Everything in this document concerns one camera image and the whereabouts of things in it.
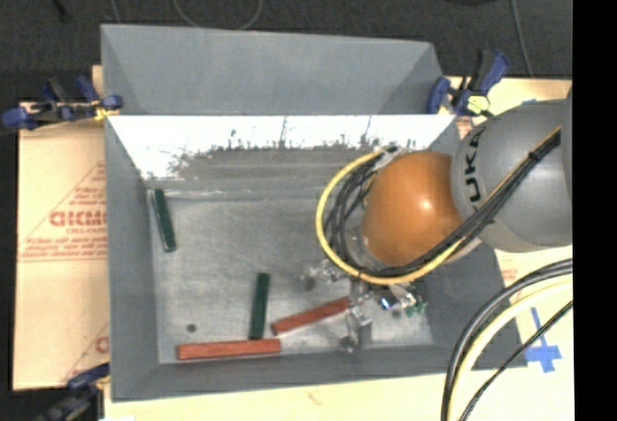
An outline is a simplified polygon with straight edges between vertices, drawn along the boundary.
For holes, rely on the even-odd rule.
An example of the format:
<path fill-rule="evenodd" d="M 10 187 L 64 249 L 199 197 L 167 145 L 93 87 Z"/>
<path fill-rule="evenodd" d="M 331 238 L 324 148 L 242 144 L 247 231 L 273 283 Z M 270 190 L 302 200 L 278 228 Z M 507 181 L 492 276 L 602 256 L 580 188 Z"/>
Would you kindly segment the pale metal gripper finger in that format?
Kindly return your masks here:
<path fill-rule="evenodd" d="M 313 290 L 318 284 L 332 284 L 346 278 L 346 274 L 329 263 L 308 265 L 301 273 L 301 289 Z"/>
<path fill-rule="evenodd" d="M 339 340 L 342 351 L 353 353 L 368 347 L 372 342 L 372 320 L 360 307 L 351 307 L 345 314 L 347 333 Z"/>

